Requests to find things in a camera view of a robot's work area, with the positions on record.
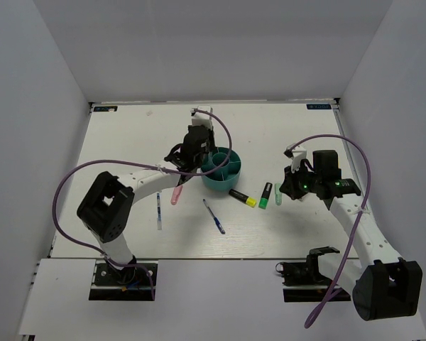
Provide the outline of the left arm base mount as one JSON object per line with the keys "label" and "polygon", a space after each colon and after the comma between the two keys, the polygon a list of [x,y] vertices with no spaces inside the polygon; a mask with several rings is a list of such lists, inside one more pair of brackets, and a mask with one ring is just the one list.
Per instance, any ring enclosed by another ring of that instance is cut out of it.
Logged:
{"label": "left arm base mount", "polygon": [[90,301],[153,301],[158,264],[139,263],[152,278],[154,290],[146,272],[141,268],[113,269],[108,263],[98,262],[94,267],[89,290]]}

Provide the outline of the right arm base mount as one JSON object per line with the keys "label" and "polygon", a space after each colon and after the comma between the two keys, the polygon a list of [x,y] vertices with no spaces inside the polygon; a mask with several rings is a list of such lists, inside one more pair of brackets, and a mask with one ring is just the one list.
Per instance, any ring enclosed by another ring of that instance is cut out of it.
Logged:
{"label": "right arm base mount", "polygon": [[275,272],[283,279],[285,303],[320,303],[332,282],[322,275],[313,277],[305,262],[279,262]]}

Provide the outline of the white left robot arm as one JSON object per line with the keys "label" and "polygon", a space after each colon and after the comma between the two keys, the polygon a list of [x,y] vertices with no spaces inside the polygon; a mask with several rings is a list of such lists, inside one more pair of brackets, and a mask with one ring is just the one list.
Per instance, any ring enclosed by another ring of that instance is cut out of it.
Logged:
{"label": "white left robot arm", "polygon": [[123,234],[133,205],[159,191],[186,183],[213,148],[213,124],[191,124],[183,142],[174,146],[160,163],[173,173],[140,170],[117,176],[104,171],[96,177],[77,208],[77,216],[114,262],[111,274],[119,283],[129,283],[136,275],[135,257]]}

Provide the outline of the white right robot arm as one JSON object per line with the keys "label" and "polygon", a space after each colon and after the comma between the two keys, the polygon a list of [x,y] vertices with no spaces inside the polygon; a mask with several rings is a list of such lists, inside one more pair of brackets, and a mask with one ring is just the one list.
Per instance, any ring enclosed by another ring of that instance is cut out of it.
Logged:
{"label": "white right robot arm", "polygon": [[422,269],[416,261],[404,260],[361,207],[364,196],[354,180],[342,177],[337,152],[314,151],[312,162],[300,146],[284,154],[291,164],[284,169],[280,191],[293,200],[316,195],[353,239],[360,264],[346,262],[337,285],[351,296],[359,316],[363,320],[413,316]]}

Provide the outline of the clear blue gel pen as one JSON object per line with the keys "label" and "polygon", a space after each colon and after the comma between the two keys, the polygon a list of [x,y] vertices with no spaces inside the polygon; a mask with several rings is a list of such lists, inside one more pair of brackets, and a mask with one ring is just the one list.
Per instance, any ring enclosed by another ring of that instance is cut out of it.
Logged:
{"label": "clear blue gel pen", "polygon": [[157,230],[162,230],[162,215],[161,215],[161,203],[160,203],[160,193],[156,193],[157,200]]}

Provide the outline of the blue ballpoint pen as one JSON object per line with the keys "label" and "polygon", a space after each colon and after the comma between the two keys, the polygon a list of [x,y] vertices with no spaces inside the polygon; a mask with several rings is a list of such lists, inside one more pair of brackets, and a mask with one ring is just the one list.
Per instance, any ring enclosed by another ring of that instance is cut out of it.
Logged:
{"label": "blue ballpoint pen", "polygon": [[219,219],[217,218],[217,216],[213,213],[211,207],[209,206],[209,204],[207,203],[207,201],[205,199],[202,200],[204,206],[207,208],[207,211],[209,212],[209,214],[211,215],[212,219],[214,220],[214,223],[217,227],[217,229],[219,230],[219,232],[223,235],[226,234],[224,228],[222,227],[221,222],[219,221]]}

